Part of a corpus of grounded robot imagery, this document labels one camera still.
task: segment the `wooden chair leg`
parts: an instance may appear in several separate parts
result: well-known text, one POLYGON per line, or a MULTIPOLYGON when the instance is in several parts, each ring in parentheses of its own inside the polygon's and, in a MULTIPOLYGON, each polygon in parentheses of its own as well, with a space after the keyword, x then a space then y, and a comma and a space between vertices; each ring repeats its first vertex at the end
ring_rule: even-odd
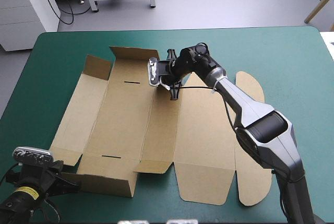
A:
POLYGON ((329 2, 330 0, 321 0, 319 4, 313 9, 313 11, 304 20, 305 23, 309 23, 311 19, 329 2))

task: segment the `black cable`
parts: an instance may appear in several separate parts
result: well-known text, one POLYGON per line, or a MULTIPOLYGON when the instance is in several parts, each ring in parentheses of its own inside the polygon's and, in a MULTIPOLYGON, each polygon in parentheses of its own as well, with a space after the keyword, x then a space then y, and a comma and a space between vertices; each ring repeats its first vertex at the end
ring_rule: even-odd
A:
POLYGON ((0 185, 3 183, 3 181, 4 181, 4 179, 6 178, 6 175, 14 168, 14 167, 16 167, 16 166, 18 166, 19 165, 19 163, 16 163, 16 164, 14 164, 14 165, 12 165, 8 170, 7 170, 7 172, 4 174, 4 176, 1 178, 1 180, 0 180, 0 185))
MULTIPOLYGON (((62 9, 60 9, 60 8, 58 8, 60 11, 62 11, 63 13, 65 13, 65 14, 70 14, 70 15, 72 15, 72 13, 69 13, 69 12, 67 12, 67 11, 64 11, 64 10, 62 10, 62 9)), ((83 11, 83 12, 81 12, 81 13, 75 13, 75 14, 73 14, 73 15, 81 15, 81 14, 85 14, 86 12, 88 12, 90 10, 90 7, 88 7, 87 8, 87 10, 85 10, 85 11, 83 11)))
POLYGON ((185 89, 185 88, 204 88, 204 89, 213 89, 213 87, 171 87, 171 89, 185 89))
POLYGON ((57 218, 58 218, 58 223, 61 222, 61 215, 59 214, 59 210, 58 207, 56 206, 56 204, 54 204, 49 198, 45 198, 44 200, 45 203, 47 203, 56 213, 57 218))
POLYGON ((47 2, 49 3, 49 5, 50 5, 50 7, 51 7, 51 9, 52 9, 52 11, 53 11, 53 13, 56 15, 56 17, 57 17, 62 23, 66 24, 66 25, 71 25, 71 24, 73 24, 73 22, 74 22, 74 14, 73 14, 72 7, 71 7, 71 5, 70 5, 70 3, 69 3, 68 0, 67 0, 67 2, 68 2, 68 5, 69 5, 69 9, 71 10, 71 14, 72 14, 72 21, 71 21, 70 23, 67 23, 67 22, 63 21, 63 20, 58 16, 58 14, 57 14, 56 11, 54 10, 53 6, 51 5, 50 0, 47 0, 47 2))
POLYGON ((65 14, 70 14, 70 15, 81 15, 81 14, 85 14, 86 12, 88 12, 89 10, 90 10, 90 6, 87 8, 87 10, 85 10, 85 11, 83 11, 83 12, 80 12, 80 13, 69 13, 69 12, 67 12, 67 11, 64 11, 64 10, 62 10, 62 9, 60 9, 60 8, 58 8, 60 11, 62 11, 63 13, 65 13, 65 14))

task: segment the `cardboard tab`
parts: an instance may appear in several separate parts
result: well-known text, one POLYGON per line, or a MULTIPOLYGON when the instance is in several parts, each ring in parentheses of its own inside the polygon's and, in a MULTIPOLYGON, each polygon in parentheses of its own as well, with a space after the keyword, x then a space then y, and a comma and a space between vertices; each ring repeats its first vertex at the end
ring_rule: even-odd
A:
MULTIPOLYGON (((259 102, 265 101, 261 85, 248 73, 236 74, 236 85, 259 102)), ((263 169, 239 145, 235 139, 235 167, 239 200, 245 206, 253 206, 263 200, 271 186, 271 169, 263 169)))
POLYGON ((172 162, 156 161, 156 160, 142 160, 140 164, 134 169, 138 173, 166 173, 172 162))
POLYGON ((159 60, 158 51, 155 49, 124 48, 119 46, 111 46, 110 49, 119 60, 127 58, 130 60, 148 61, 151 57, 159 60))
POLYGON ((98 79, 108 80, 110 70, 110 61, 106 61, 93 55, 87 55, 85 68, 82 72, 98 79))

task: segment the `white cabinet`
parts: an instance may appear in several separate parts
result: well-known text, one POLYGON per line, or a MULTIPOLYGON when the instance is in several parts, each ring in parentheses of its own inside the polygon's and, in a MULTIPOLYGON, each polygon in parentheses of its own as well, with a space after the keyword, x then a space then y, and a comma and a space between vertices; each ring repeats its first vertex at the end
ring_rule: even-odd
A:
MULTIPOLYGON (((60 16, 55 0, 50 2, 60 16)), ((33 48, 41 33, 57 31, 58 24, 47 0, 0 0, 0 44, 6 51, 33 48)))

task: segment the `white cable tie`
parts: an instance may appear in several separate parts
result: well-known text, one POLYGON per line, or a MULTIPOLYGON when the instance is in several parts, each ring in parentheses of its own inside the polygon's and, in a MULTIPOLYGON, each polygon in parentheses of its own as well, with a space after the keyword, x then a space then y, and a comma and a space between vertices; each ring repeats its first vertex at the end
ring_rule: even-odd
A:
POLYGON ((213 86, 213 88, 212 88, 211 93, 214 93, 214 92, 216 91, 216 85, 217 85, 217 83, 218 83, 219 81, 221 81, 222 79, 224 79, 224 78, 226 78, 226 76, 223 76, 223 77, 221 77, 220 79, 217 79, 217 80, 216 80, 216 82, 214 83, 214 86, 213 86))

